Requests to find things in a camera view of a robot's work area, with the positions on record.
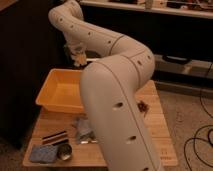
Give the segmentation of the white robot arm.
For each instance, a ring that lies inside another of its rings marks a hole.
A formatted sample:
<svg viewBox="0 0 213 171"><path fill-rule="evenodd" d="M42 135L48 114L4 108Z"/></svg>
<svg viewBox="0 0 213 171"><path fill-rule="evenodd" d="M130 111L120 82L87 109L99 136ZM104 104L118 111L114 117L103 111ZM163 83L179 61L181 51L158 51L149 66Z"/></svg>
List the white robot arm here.
<svg viewBox="0 0 213 171"><path fill-rule="evenodd" d="M101 55L83 69L80 96L109 171L164 171L135 98L155 70L152 51L86 22L76 0L52 8L48 18L67 42L83 43Z"/></svg>

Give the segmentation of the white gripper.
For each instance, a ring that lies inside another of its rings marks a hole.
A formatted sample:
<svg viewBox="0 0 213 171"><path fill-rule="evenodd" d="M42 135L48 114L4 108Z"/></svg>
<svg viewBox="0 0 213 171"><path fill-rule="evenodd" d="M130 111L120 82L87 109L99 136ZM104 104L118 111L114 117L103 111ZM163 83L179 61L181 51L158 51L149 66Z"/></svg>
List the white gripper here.
<svg viewBox="0 0 213 171"><path fill-rule="evenodd" d="M85 66L87 64L86 47L84 45L69 46L69 55L74 61L76 67Z"/></svg>

